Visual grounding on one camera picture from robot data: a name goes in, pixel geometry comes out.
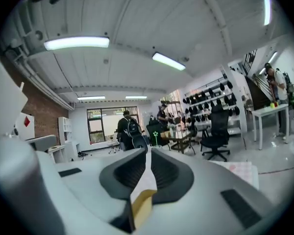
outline white shirt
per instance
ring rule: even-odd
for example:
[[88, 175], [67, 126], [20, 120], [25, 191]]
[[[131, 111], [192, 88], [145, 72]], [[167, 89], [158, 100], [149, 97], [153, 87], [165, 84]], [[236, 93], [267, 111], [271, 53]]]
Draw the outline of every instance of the white shirt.
[[280, 85], [280, 84], [284, 84], [284, 86], [285, 86], [284, 89], [282, 89], [282, 88], [280, 88], [279, 86], [277, 86], [277, 87], [278, 87], [278, 96], [279, 96], [279, 99], [280, 99], [280, 100], [286, 100], [286, 99], [288, 99], [288, 94], [287, 94], [287, 92], [286, 92], [286, 82], [285, 82], [284, 75], [282, 74], [281, 71], [276, 70], [276, 71], [275, 71], [275, 76], [274, 76], [274, 77], [275, 77], [275, 81], [276, 81], [276, 83], [277, 83], [278, 85]]

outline white ceiling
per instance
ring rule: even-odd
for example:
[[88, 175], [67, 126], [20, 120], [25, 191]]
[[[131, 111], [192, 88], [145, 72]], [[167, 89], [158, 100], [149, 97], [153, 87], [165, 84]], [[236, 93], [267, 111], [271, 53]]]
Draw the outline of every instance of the white ceiling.
[[[60, 0], [55, 5], [43, 0], [27, 2], [26, 13], [20, 10], [7, 21], [1, 45], [7, 47], [13, 38], [26, 45], [28, 64], [67, 102], [78, 102], [81, 95], [105, 95], [107, 100], [147, 95], [157, 100], [247, 43], [263, 41], [268, 31], [274, 30], [270, 37], [275, 37], [288, 30], [263, 26], [263, 0]], [[30, 30], [23, 32], [24, 26]], [[36, 30], [43, 40], [37, 40]], [[46, 40], [105, 33], [109, 48], [47, 52], [43, 47]], [[186, 69], [153, 61], [156, 51]]]

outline gray floor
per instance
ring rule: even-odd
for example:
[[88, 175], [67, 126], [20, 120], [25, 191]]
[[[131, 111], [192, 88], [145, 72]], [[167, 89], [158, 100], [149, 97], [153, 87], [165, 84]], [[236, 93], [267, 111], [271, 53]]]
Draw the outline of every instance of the gray floor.
[[[274, 125], [275, 119], [267, 118], [264, 120], [262, 150], [259, 150], [259, 143], [253, 141], [253, 132], [249, 131], [245, 135], [246, 150], [240, 135], [231, 136], [227, 148], [231, 150], [231, 154], [224, 155], [228, 158], [228, 161], [249, 161], [257, 166], [259, 190], [273, 204], [278, 205], [294, 192], [294, 131], [290, 135], [289, 143], [285, 144], [281, 137], [276, 137]], [[185, 154], [194, 157], [194, 159], [207, 159], [209, 157], [209, 154], [204, 157], [201, 155], [200, 145], [194, 145], [194, 149], [195, 155], [192, 150]], [[113, 155], [108, 154], [108, 152], [109, 149], [89, 152], [85, 159]], [[220, 157], [215, 157], [214, 160], [223, 161]]]

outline fluorescent light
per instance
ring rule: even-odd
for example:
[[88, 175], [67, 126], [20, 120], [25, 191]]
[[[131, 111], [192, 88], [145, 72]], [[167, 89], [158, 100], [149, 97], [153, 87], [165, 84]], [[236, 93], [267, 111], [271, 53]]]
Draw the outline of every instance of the fluorescent light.
[[270, 14], [271, 14], [271, 7], [270, 7], [270, 0], [265, 1], [265, 22], [264, 25], [268, 25], [270, 23]]
[[93, 117], [101, 117], [101, 116], [106, 116], [107, 114], [102, 114], [102, 115], [93, 115]]
[[155, 61], [158, 61], [158, 62], [163, 63], [165, 65], [169, 65], [169, 66], [171, 66], [173, 68], [176, 68], [176, 69], [178, 69], [180, 71], [182, 71], [182, 70], [185, 69], [185, 66], [184, 65], [182, 65], [182, 64], [178, 63], [177, 61], [175, 61], [175, 60], [173, 60], [173, 59], [171, 59], [169, 57], [166, 57], [166, 56], [164, 56], [164, 55], [162, 55], [162, 54], [160, 54], [158, 52], [156, 52], [153, 55], [152, 58]]
[[147, 96], [126, 96], [126, 99], [146, 99]]
[[265, 70], [266, 70], [266, 68], [263, 68], [263, 69], [261, 70], [261, 72], [259, 72], [259, 75], [261, 75], [262, 73], [264, 73]]
[[109, 46], [107, 37], [68, 37], [44, 42], [46, 50], [72, 47], [102, 47]]
[[275, 58], [275, 56], [277, 55], [278, 52], [275, 52], [272, 57], [270, 58], [269, 62], [268, 63], [271, 63], [273, 61], [273, 59]]
[[105, 96], [82, 96], [78, 97], [78, 100], [91, 100], [91, 99], [105, 99]]

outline brick wall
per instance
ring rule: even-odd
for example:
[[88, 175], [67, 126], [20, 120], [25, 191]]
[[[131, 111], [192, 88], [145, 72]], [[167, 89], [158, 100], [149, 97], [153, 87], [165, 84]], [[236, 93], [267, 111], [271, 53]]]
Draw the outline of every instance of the brick wall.
[[6, 71], [12, 77], [17, 86], [24, 82], [23, 93], [28, 101], [22, 112], [35, 117], [35, 137], [56, 135], [57, 143], [60, 144], [58, 117], [69, 117], [68, 110], [55, 103], [31, 82], [29, 82], [16, 67], [5, 57], [0, 58]]

